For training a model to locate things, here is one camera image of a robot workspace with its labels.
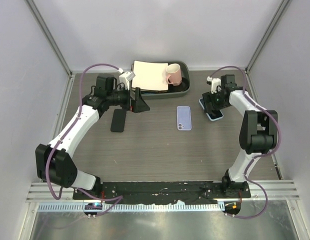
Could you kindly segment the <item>black phone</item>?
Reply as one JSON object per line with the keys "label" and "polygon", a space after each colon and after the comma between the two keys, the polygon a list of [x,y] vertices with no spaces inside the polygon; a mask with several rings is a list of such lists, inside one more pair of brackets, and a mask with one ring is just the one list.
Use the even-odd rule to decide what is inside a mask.
{"label": "black phone", "polygon": [[125,109],[115,109],[112,116],[110,131],[112,133],[122,133],[125,129],[127,111]]}

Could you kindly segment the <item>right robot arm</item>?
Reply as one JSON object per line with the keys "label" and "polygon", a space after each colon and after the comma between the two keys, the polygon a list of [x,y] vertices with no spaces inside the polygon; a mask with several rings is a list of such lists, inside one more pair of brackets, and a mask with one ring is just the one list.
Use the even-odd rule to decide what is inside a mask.
{"label": "right robot arm", "polygon": [[207,78],[211,90],[199,100],[211,121],[222,118],[222,110],[235,109],[242,116],[239,133],[240,152],[220,183],[211,187],[218,198],[249,198],[248,176],[257,161],[276,150],[279,143],[278,113],[260,106],[243,87],[238,86],[232,74]]}

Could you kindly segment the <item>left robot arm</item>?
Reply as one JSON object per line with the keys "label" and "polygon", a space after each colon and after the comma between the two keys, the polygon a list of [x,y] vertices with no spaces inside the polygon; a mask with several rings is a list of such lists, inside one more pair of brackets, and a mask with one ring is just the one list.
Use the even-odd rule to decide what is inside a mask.
{"label": "left robot arm", "polygon": [[112,106],[124,112],[141,113],[150,110],[139,87],[133,88],[135,74],[122,73],[118,78],[102,73],[96,78],[91,92],[80,98],[80,105],[65,128],[47,145],[35,150],[37,176],[49,184],[79,189],[95,200],[102,193],[101,179],[78,170],[73,162],[75,150],[89,129]]}

